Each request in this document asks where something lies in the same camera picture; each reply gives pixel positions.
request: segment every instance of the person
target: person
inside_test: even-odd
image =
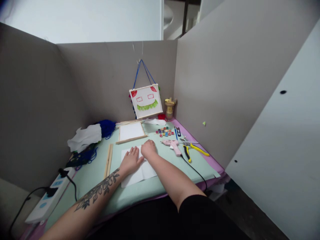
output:
[[[157,154],[152,140],[132,147],[113,173],[79,199],[41,237],[84,239],[110,197],[144,158],[156,171],[168,197],[137,204],[108,220],[89,239],[176,238],[212,235],[215,239],[249,239],[180,169]]]

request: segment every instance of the gray partition wall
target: gray partition wall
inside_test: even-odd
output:
[[[58,44],[58,47],[69,63],[95,121],[135,119],[129,89],[133,88],[137,61],[141,58],[161,88],[163,110],[164,100],[173,97],[177,40],[70,43]],[[149,84],[141,65],[135,88]]]
[[[50,185],[67,140],[93,122],[58,47],[0,23],[0,102],[0,178],[27,191]]]
[[[315,0],[226,0],[178,40],[176,118],[223,167],[315,26],[319,10]]]

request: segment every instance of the black cable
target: black cable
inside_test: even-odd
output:
[[[183,159],[190,167],[192,167],[192,166],[183,158],[182,154],[181,154],[180,156],[182,157],[182,159]],[[204,178],[201,176],[200,173],[198,173],[198,174],[199,174],[199,176],[203,179],[204,183],[206,184],[206,190],[204,190],[204,191],[207,191],[208,186],[207,186],[206,180],[204,180]]]
[[[76,200],[76,202],[78,201],[77,200],[77,185],[74,183],[74,181],[72,181],[72,179],[67,175],[66,176],[68,179],[69,179],[69,181],[74,185],[74,199]]]
[[[20,214],[20,212],[21,212],[24,204],[25,204],[28,200],[31,199],[31,198],[30,198],[30,195],[31,195],[32,193],[34,193],[35,191],[39,190],[39,189],[46,189],[46,190],[47,190],[47,189],[49,189],[49,187],[39,187],[39,188],[36,188],[36,189],[33,190],[31,193],[29,193],[29,195],[26,197],[26,199],[24,200],[22,206],[21,206],[20,209],[19,209],[19,212],[17,213],[16,217],[14,218],[14,220],[13,220],[13,222],[12,222],[10,228],[9,228],[9,235],[10,235],[10,237],[11,237],[12,239],[14,239],[14,238],[13,238],[13,235],[12,235],[12,227],[13,227],[15,221],[17,220],[17,218],[18,218],[18,216],[19,216],[19,214]]]

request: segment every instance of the floral tattoo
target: floral tattoo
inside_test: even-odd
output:
[[[102,191],[103,195],[106,195],[109,193],[110,189],[109,186],[112,185],[113,182],[116,182],[116,177],[119,177],[120,175],[116,172],[119,171],[119,168],[116,169],[113,173],[111,173],[108,177],[106,177],[102,182],[100,182],[97,186],[92,188],[87,194],[85,194],[82,198],[80,198],[75,205],[77,204],[77,208],[74,211],[79,210],[80,208],[86,209],[87,206],[90,206],[90,200],[93,198],[92,204],[98,199],[98,194],[101,195]]]

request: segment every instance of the black cord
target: black cord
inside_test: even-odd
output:
[[[76,202],[78,201],[77,200],[77,185],[74,183],[74,181],[72,181],[72,179],[67,175],[66,176],[68,179],[69,179],[69,181],[74,185],[74,199],[76,200]]]
[[[190,167],[192,167],[192,166],[183,158],[182,154],[181,154],[180,156],[182,157],[182,159],[183,159]],[[202,177],[202,179],[203,179],[204,183],[206,184],[206,190],[204,190],[204,191],[207,191],[207,188],[208,188],[207,182],[206,182],[206,180],[204,180],[203,177]]]
[[[39,187],[39,188],[36,188],[36,189],[33,190],[31,193],[29,193],[29,195],[26,197],[26,199],[24,200],[22,206],[21,206],[20,209],[19,209],[19,212],[17,213],[16,217],[14,218],[14,220],[13,220],[13,222],[12,222],[10,228],[9,228],[9,235],[10,235],[10,237],[11,237],[12,239],[14,239],[14,238],[13,238],[13,235],[12,235],[12,227],[13,227],[15,221],[17,220],[17,218],[18,218],[18,216],[19,216],[19,214],[20,214],[20,212],[21,212],[24,204],[25,204],[28,200],[31,199],[31,198],[30,198],[30,195],[31,195],[32,193],[34,193],[35,191],[39,190],[39,189],[46,189],[46,190],[47,190],[47,189],[49,189],[49,187]]]
[[[69,181],[73,184],[74,186],[74,199],[76,200],[76,202],[78,201],[77,200],[77,186],[76,184],[72,181],[72,179],[68,176],[68,172],[69,171],[65,171],[63,170],[62,168],[59,168],[58,172],[60,173],[61,177],[67,177],[69,179]]]

